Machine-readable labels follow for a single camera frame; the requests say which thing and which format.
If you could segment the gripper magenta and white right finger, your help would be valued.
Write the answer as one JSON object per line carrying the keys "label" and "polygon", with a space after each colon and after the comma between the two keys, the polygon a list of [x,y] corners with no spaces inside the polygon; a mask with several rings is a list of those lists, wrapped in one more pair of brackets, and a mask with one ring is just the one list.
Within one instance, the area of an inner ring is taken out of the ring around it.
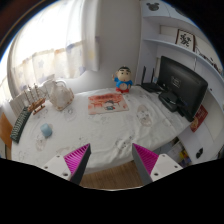
{"label": "gripper magenta and white right finger", "polygon": [[132,144],[132,156],[144,185],[182,169],[167,154],[157,155],[149,149],[135,143]]}

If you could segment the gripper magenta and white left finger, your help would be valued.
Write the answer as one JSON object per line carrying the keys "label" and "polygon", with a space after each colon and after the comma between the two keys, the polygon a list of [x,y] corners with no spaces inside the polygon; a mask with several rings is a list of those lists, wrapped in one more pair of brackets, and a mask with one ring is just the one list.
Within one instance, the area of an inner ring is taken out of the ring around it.
{"label": "gripper magenta and white left finger", "polygon": [[43,169],[76,185],[79,185],[86,169],[91,146],[86,144],[65,156],[56,155],[49,160]]}

